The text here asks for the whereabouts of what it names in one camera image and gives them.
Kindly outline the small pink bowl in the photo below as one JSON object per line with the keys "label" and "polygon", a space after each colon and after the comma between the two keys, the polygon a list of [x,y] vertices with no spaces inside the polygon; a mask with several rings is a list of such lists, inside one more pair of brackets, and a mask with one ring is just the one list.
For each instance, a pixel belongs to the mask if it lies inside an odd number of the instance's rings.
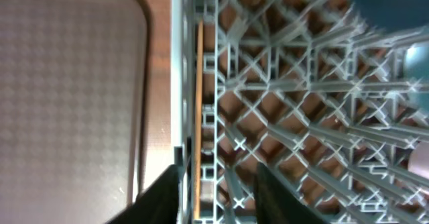
{"label": "small pink bowl", "polygon": [[423,178],[429,178],[429,145],[418,144],[412,151],[409,161],[408,170]]}

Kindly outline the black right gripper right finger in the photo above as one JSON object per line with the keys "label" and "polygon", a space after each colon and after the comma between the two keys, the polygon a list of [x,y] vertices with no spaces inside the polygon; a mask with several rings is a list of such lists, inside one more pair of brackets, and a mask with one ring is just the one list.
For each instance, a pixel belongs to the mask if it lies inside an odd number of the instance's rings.
{"label": "black right gripper right finger", "polygon": [[259,224],[326,224],[262,163],[257,165],[253,194]]}

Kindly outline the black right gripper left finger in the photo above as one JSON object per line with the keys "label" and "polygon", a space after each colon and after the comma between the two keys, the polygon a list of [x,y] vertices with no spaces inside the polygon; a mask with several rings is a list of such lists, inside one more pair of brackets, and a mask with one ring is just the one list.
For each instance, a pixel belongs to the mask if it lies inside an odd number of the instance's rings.
{"label": "black right gripper left finger", "polygon": [[179,209],[180,167],[172,164],[130,206],[108,224],[174,224]]}

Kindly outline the wooden chopstick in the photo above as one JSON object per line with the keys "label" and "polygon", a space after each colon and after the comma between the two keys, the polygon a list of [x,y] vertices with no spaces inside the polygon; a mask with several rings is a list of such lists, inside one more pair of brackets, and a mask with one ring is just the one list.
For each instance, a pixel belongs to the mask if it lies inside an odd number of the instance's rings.
{"label": "wooden chopstick", "polygon": [[202,147],[202,90],[204,67],[204,21],[198,23],[196,82],[195,82],[195,140],[194,140],[194,220],[200,219],[200,169]]}

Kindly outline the dark blue plate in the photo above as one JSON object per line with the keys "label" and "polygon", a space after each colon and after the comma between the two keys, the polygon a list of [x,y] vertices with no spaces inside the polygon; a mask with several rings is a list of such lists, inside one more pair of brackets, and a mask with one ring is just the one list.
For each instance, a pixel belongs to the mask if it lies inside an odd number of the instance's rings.
{"label": "dark blue plate", "polygon": [[371,27],[396,32],[428,25],[428,0],[351,0]]}

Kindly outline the light blue bowl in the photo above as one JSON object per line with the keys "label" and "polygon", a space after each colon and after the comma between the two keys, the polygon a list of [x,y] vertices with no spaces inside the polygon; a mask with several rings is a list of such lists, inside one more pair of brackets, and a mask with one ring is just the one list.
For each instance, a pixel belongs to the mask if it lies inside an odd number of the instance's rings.
{"label": "light blue bowl", "polygon": [[[404,76],[428,81],[428,46],[411,46],[405,56]],[[428,93],[408,93],[411,103],[428,111]]]}

